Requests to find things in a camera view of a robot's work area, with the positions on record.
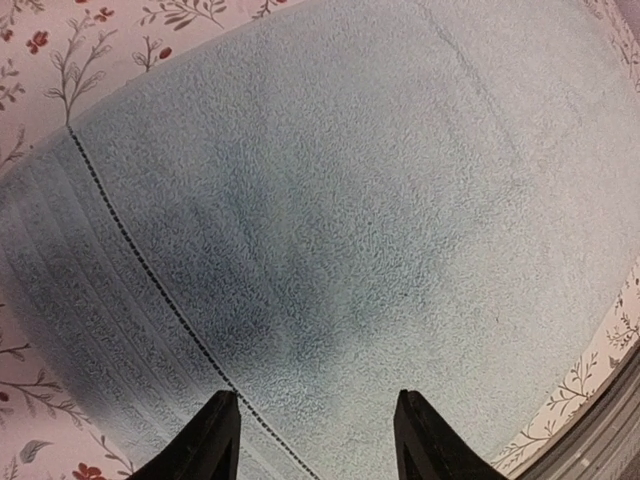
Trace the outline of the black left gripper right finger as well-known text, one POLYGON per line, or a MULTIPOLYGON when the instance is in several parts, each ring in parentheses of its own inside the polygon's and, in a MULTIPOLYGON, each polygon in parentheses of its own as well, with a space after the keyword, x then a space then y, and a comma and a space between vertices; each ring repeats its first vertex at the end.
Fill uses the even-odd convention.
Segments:
POLYGON ((505 480, 480 458, 418 391, 402 390, 394 414, 401 480, 505 480))

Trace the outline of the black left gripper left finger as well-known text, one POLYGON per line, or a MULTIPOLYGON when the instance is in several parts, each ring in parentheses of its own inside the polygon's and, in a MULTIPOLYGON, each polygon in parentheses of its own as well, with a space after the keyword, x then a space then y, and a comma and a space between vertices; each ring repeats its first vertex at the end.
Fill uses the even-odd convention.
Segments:
POLYGON ((237 395, 220 390, 131 480, 236 480, 241 415, 237 395))

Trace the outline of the aluminium front rail frame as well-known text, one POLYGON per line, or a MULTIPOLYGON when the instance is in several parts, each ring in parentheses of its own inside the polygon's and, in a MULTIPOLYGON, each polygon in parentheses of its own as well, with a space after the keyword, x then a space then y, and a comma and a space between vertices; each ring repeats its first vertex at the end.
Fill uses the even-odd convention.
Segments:
POLYGON ((586 411, 516 473, 519 479, 639 477, 639 347, 586 402, 586 411))

